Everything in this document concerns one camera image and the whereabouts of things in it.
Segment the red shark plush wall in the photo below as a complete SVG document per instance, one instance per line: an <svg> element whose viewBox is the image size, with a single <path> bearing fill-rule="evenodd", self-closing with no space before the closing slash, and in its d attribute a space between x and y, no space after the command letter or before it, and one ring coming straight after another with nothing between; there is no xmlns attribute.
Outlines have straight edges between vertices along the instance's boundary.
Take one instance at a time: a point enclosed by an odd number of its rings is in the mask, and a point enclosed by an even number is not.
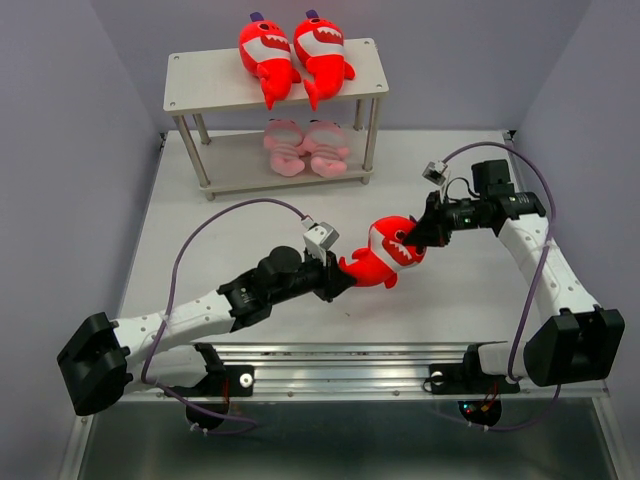
<svg viewBox="0 0 640 480"><path fill-rule="evenodd" d="M388 216L375 221L368 231L366 247L356 249L348 263L348 271L357 278L356 287L383 284L393 288L398 273L420 264L425 247L405 246L402 240L417 225L413 217Z"/></svg>

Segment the pink striped plush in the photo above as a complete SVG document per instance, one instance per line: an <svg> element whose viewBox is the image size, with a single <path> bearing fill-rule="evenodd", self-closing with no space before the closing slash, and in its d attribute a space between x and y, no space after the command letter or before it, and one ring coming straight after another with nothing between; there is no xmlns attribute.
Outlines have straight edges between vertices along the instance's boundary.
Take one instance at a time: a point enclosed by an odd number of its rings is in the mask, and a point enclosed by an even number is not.
<svg viewBox="0 0 640 480"><path fill-rule="evenodd" d="M309 154L311 170L323 178L336 178L347 171L350 153L347 137L336 123L311 120L302 146Z"/></svg>
<svg viewBox="0 0 640 480"><path fill-rule="evenodd" d="M263 146L269 151L271 169L284 177L294 177L305 169L301 156L304 133L292 120L271 119L268 121Z"/></svg>

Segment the red shark plush mouth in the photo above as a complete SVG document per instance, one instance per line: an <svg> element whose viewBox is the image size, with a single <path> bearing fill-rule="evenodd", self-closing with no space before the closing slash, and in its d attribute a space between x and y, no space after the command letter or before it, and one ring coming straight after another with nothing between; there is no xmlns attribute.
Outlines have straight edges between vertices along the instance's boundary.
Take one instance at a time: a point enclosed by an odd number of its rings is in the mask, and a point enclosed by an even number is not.
<svg viewBox="0 0 640 480"><path fill-rule="evenodd" d="M346 60L344 34L339 26L308 10L294 31L294 50L300 64L311 76L303 81L310 107L316 111L321 101L336 96L344 81L354 80L356 71Z"/></svg>

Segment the red shark plush back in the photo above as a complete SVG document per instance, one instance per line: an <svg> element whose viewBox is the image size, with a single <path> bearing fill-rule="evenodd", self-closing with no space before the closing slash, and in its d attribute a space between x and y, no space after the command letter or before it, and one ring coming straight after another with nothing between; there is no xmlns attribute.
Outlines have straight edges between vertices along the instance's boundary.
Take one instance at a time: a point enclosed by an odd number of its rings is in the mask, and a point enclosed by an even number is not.
<svg viewBox="0 0 640 480"><path fill-rule="evenodd" d="M268 110L302 82L285 32L261 13L250 14L250 22L239 33L238 49L244 68L259 81Z"/></svg>

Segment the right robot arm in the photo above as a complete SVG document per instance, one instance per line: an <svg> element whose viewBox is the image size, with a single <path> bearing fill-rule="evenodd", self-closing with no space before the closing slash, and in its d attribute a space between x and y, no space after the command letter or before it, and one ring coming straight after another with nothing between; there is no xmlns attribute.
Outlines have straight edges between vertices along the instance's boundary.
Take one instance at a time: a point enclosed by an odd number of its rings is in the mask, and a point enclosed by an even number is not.
<svg viewBox="0 0 640 480"><path fill-rule="evenodd" d="M538 387L607 378L625 328L621 313L602 307L577 279L547 236L551 223L541 201L515 189L507 161L476 163L472 178L472 198L430 193L403 243L444 247L457 231L492 230L533 291L525 306L537 308L543 323L527 341L470 346L456 379L482 390L496 377L511 383L528 379Z"/></svg>

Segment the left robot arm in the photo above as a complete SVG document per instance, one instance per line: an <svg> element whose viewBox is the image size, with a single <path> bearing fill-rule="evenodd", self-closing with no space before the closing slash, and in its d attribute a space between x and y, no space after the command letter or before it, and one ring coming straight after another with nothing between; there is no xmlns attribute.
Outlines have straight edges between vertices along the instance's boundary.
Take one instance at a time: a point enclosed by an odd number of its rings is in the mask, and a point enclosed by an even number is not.
<svg viewBox="0 0 640 480"><path fill-rule="evenodd" d="M141 386L134 369L150 356L253 326L268 318L273 306L307 293L330 302L355 283L332 252L320 260L279 246L255 268L168 313L116 320L93 314L57 356L73 409L87 416L114 405Z"/></svg>

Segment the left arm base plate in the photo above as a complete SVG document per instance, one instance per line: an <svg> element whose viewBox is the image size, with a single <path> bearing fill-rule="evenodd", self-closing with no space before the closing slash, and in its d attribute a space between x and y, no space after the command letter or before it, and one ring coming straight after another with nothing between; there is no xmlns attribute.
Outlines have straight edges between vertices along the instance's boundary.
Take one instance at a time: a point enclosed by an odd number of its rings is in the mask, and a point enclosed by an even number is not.
<svg viewBox="0 0 640 480"><path fill-rule="evenodd" d="M185 398L246 398L253 395L254 377L255 368L250 364L218 366L208 368L205 376L194 386L182 382L170 389Z"/></svg>

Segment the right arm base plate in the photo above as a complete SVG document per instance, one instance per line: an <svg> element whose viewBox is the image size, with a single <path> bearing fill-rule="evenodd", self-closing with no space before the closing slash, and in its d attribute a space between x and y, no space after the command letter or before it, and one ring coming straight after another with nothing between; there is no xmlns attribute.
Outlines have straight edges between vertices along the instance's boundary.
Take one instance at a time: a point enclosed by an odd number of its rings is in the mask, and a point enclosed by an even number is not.
<svg viewBox="0 0 640 480"><path fill-rule="evenodd" d="M439 363L429 366L429 375L422 388L434 395L517 394L520 387L503 376L471 372L462 364Z"/></svg>

